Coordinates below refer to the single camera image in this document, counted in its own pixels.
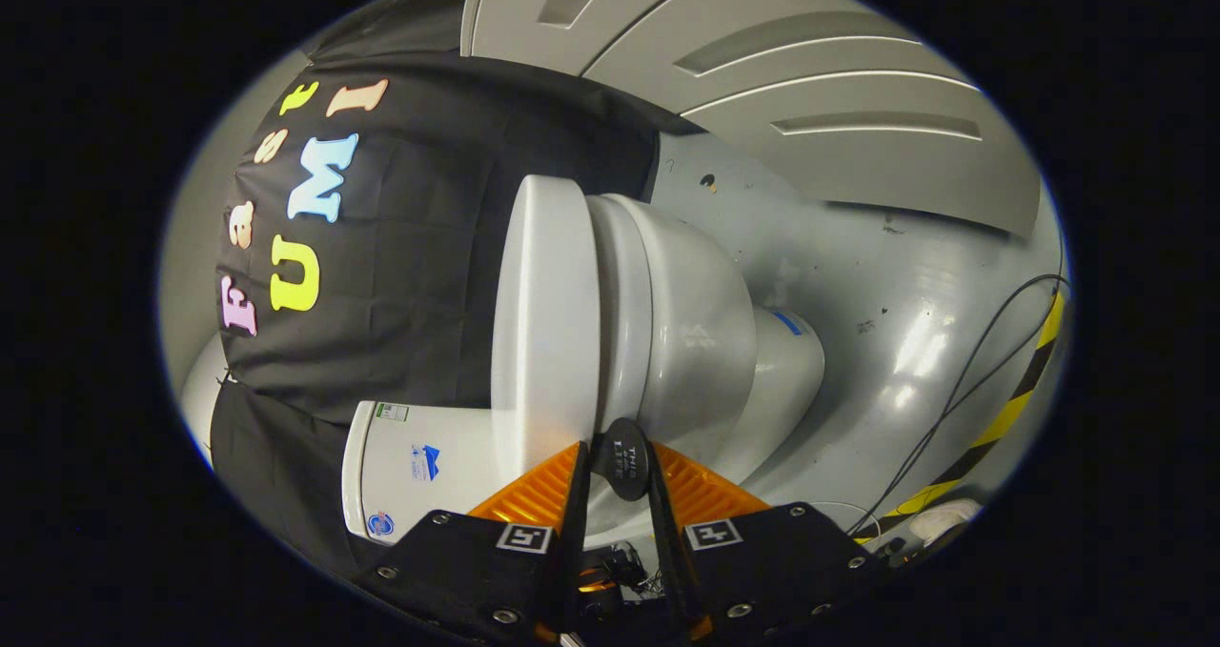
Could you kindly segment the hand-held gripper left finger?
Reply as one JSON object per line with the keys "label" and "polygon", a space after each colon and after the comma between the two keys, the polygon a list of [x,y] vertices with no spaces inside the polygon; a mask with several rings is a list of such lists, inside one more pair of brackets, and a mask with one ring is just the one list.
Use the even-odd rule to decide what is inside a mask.
{"label": "hand-held gripper left finger", "polygon": [[555,646],[577,619],[589,486],[580,439],[471,511],[427,511],[353,585],[458,645]]}

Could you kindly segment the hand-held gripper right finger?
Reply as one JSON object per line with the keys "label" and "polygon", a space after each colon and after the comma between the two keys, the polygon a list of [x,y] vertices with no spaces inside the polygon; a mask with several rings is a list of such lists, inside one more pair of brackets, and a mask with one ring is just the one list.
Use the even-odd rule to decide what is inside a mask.
{"label": "hand-held gripper right finger", "polygon": [[658,442],[649,505],[684,643],[777,643],[863,598],[882,562],[806,502],[771,505]]}

